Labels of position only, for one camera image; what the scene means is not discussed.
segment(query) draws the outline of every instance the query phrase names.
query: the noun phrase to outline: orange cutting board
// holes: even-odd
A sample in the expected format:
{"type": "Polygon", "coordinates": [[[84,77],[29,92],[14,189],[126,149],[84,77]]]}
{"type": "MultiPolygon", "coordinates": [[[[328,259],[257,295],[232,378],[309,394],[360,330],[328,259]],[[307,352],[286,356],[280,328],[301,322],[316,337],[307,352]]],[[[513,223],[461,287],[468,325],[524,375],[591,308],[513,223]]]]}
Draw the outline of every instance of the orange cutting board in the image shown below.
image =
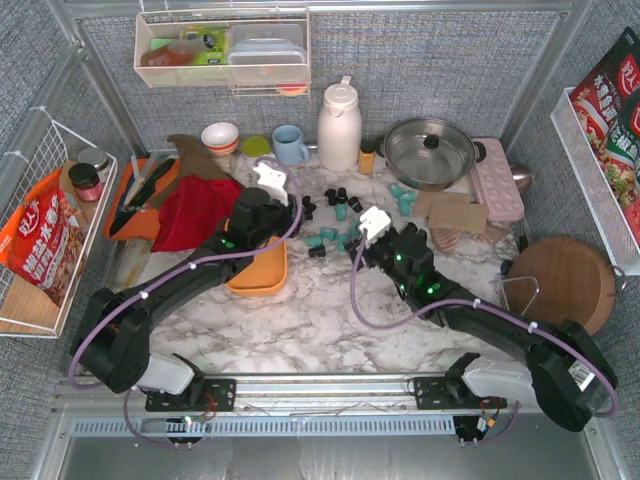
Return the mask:
{"type": "MultiPolygon", "coordinates": [[[[142,170],[148,160],[149,159],[147,158],[139,158],[137,160],[138,169],[142,170]]],[[[160,192],[162,189],[166,188],[167,185],[169,185],[169,183],[178,176],[179,172],[180,160],[178,159],[175,161],[171,169],[156,182],[156,192],[160,192]]],[[[113,202],[111,202],[111,209],[109,210],[107,220],[104,223],[102,234],[110,240],[131,240],[132,238],[155,240],[158,232],[160,231],[160,222],[158,221],[159,210],[155,210],[153,208],[146,208],[144,211],[136,212],[136,214],[131,217],[131,220],[129,220],[115,235],[109,235],[109,229],[111,228],[113,219],[116,216],[116,210],[118,209],[120,198],[123,195],[126,195],[127,185],[132,175],[133,165],[129,162],[127,167],[124,169],[124,174],[122,175],[122,180],[118,185],[116,196],[113,198],[113,202]]]]}

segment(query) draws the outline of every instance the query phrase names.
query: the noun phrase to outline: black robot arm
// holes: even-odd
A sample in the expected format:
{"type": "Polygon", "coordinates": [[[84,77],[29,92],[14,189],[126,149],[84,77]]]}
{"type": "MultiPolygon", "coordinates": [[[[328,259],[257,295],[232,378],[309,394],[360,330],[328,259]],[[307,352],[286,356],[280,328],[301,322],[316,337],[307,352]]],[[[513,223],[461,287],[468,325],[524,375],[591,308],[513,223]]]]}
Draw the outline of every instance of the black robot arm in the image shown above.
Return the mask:
{"type": "MultiPolygon", "coordinates": [[[[433,251],[426,242],[427,233],[412,223],[402,232],[391,227],[364,250],[363,259],[369,267],[380,268],[393,280],[399,295],[414,312],[439,300],[476,300],[476,295],[435,269],[433,251]]],[[[348,246],[352,259],[359,245],[356,240],[348,246]]],[[[509,315],[529,323],[522,317],[509,315]]],[[[597,380],[584,385],[574,378],[572,372],[579,370],[579,365],[570,354],[496,315],[468,306],[444,306],[422,318],[473,335],[525,364],[531,372],[540,408],[567,430],[582,430],[606,399],[606,392],[597,380]]],[[[559,326],[537,324],[537,329],[581,353],[616,387],[616,375],[580,324],[572,320],[559,326]]]]}
{"type": "Polygon", "coordinates": [[[133,303],[89,344],[80,363],[116,393],[134,386],[149,364],[149,335],[171,312],[202,292],[228,282],[253,262],[253,256],[203,261],[206,257],[244,253],[282,236],[292,225],[295,199],[285,206],[259,188],[242,191],[226,228],[216,231],[186,260],[158,277],[134,288],[114,293],[103,288],[87,304],[73,352],[86,336],[117,306],[150,290],[133,303]],[[177,273],[163,282],[159,278],[177,273]]]}

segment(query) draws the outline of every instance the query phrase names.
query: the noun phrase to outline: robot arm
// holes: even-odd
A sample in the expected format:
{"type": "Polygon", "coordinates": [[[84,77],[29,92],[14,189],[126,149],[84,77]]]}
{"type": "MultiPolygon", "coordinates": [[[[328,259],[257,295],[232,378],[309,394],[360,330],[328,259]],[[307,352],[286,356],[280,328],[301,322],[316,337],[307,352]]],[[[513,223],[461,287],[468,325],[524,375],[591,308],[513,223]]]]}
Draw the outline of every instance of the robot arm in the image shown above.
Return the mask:
{"type": "Polygon", "coordinates": [[[116,307],[133,297],[141,297],[98,333],[80,359],[115,393],[139,385],[181,394],[194,374],[194,367],[157,356],[150,362],[151,332],[171,312],[202,292],[228,282],[249,266],[253,256],[246,252],[260,248],[272,236],[282,236],[291,227],[297,207],[284,191],[284,174],[264,164],[259,168],[263,184],[265,178],[271,177],[272,181],[266,182],[267,188],[243,190],[226,229],[215,232],[186,260],[142,285],[119,293],[103,288],[89,299],[72,353],[116,307]],[[233,254],[241,253],[245,255],[233,258],[233,254]],[[206,260],[220,255],[232,258],[206,260]]]}
{"type": "MultiPolygon", "coordinates": [[[[363,259],[369,267],[378,267],[393,280],[399,295],[414,312],[440,300],[476,299],[469,290],[435,269],[433,251],[427,246],[424,230],[410,223],[398,232],[391,227],[388,216],[382,214],[379,210],[368,211],[361,217],[361,232],[368,246],[363,259]]],[[[357,240],[347,247],[354,260],[359,244],[357,240]]],[[[529,323],[522,317],[509,315],[529,323]]],[[[423,320],[480,338],[523,363],[531,374],[531,385],[540,408],[567,430],[582,430],[606,399],[604,387],[593,373],[570,354],[496,315],[466,306],[445,306],[428,316],[423,315],[423,320]]],[[[617,378],[613,370],[580,324],[572,320],[565,320],[562,325],[537,323],[537,329],[562,340],[586,357],[615,388],[617,378]]]]}

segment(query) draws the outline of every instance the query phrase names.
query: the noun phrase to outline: stainless steel pot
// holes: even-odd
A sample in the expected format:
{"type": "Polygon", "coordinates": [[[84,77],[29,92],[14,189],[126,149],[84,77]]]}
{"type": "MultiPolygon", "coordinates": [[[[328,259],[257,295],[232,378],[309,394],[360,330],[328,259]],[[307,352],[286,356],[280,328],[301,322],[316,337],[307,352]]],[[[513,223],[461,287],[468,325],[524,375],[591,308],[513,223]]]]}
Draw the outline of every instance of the stainless steel pot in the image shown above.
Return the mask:
{"type": "Polygon", "coordinates": [[[487,155],[482,143],[472,142],[458,127],[437,118],[395,125],[384,138],[382,152],[398,180],[426,191],[451,186],[487,155]]]}

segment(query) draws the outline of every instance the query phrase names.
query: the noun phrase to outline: green container lid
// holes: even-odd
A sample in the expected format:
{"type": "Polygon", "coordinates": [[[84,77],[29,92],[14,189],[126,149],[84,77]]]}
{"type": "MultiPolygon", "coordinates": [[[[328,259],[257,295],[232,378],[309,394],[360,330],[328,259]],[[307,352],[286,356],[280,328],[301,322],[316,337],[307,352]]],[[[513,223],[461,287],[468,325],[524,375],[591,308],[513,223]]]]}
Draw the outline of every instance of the green container lid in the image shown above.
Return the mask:
{"type": "Polygon", "coordinates": [[[242,153],[247,157],[258,158],[271,153],[271,147],[264,137],[249,137],[242,142],[242,153]]]}

